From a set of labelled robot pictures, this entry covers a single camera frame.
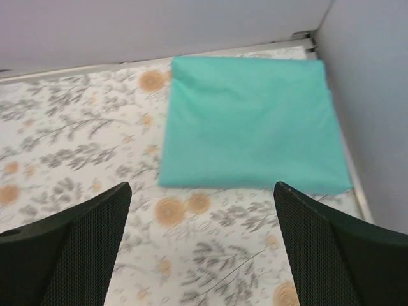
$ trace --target gray wall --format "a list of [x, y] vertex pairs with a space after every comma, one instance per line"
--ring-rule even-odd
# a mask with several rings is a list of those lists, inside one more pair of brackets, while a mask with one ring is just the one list
[[330, 0], [2, 0], [0, 69], [107, 64], [289, 38]]
[[407, 0], [335, 0], [317, 36], [374, 220], [405, 233], [407, 12]]

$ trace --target gray leaf pattern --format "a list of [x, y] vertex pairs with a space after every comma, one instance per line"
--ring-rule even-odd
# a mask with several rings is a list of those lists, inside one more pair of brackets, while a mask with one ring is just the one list
[[[157, 186], [170, 69], [162, 62], [0, 85], [0, 232], [128, 181], [133, 197], [106, 306], [273, 305], [291, 274], [271, 191]], [[313, 197], [357, 214], [352, 191]]]

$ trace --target teal cloth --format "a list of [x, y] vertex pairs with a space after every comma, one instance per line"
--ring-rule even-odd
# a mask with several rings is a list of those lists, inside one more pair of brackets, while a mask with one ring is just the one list
[[176, 57], [163, 187], [351, 188], [321, 61]]

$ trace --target folded cloth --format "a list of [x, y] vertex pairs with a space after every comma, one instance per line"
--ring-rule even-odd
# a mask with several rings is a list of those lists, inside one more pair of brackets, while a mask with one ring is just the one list
[[351, 188], [321, 61], [176, 57], [159, 185]]

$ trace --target floral patterned surface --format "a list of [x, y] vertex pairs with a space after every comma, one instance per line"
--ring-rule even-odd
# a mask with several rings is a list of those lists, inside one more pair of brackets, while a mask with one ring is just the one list
[[[167, 63], [0, 86], [0, 232], [129, 181], [106, 305], [299, 305], [270, 190], [157, 186], [170, 80]], [[358, 215], [352, 191], [315, 198]]]

